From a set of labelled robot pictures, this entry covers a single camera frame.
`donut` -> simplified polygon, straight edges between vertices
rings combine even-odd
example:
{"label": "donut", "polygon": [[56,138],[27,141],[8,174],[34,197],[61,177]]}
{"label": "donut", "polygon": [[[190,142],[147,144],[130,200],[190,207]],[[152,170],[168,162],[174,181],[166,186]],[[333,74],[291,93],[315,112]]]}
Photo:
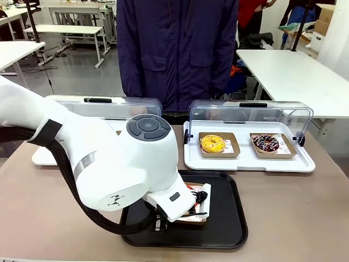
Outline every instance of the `donut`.
{"label": "donut", "polygon": [[262,153],[275,153],[280,146],[276,138],[266,134],[255,136],[253,143]]}
{"label": "donut", "polygon": [[224,151],[224,139],[217,135],[206,135],[201,139],[201,147],[207,153],[221,153]]}

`yellow frosted donut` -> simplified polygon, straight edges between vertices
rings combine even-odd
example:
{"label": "yellow frosted donut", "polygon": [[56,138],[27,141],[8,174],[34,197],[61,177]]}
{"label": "yellow frosted donut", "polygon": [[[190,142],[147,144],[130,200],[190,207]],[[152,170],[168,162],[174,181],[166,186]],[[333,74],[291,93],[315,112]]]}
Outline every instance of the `yellow frosted donut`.
{"label": "yellow frosted donut", "polygon": [[201,147],[208,153],[220,153],[224,151],[224,139],[217,135],[206,135],[201,139]]}

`display case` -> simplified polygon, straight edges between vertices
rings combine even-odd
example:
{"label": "display case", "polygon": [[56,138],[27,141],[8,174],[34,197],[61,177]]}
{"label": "display case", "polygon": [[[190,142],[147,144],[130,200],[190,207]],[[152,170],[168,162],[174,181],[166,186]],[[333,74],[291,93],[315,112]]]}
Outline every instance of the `display case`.
{"label": "display case", "polygon": [[[98,117],[106,120],[118,133],[129,118],[140,114],[161,117],[161,103],[155,98],[136,97],[89,97],[89,96],[48,96],[81,116]],[[36,165],[56,165],[53,155],[46,148],[39,148],[33,155]]]}
{"label": "display case", "polygon": [[[300,102],[196,100],[183,126],[185,164],[196,170],[312,172],[315,163],[303,147],[312,116]],[[233,134],[238,156],[203,157],[200,138],[209,133]],[[277,139],[280,147],[273,154],[258,152],[253,140],[262,134]]]}

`robotic arm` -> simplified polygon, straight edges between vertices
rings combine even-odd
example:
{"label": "robotic arm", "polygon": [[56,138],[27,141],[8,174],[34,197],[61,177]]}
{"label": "robotic arm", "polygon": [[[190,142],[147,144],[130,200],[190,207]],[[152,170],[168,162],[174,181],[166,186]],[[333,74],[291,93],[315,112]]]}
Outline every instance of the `robotic arm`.
{"label": "robotic arm", "polygon": [[104,120],[83,117],[0,76],[0,125],[49,133],[69,157],[82,203],[115,211],[143,198],[170,222],[195,203],[177,170],[175,133],[162,118],[138,115],[118,136]]}

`person in red shirt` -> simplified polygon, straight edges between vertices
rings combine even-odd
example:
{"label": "person in red shirt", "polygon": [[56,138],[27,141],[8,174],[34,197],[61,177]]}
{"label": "person in red shirt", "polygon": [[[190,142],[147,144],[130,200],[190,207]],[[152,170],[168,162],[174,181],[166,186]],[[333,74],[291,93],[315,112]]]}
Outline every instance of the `person in red shirt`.
{"label": "person in red shirt", "polygon": [[276,0],[240,0],[238,32],[239,40],[250,34],[259,34],[261,30],[263,8],[271,7]]}

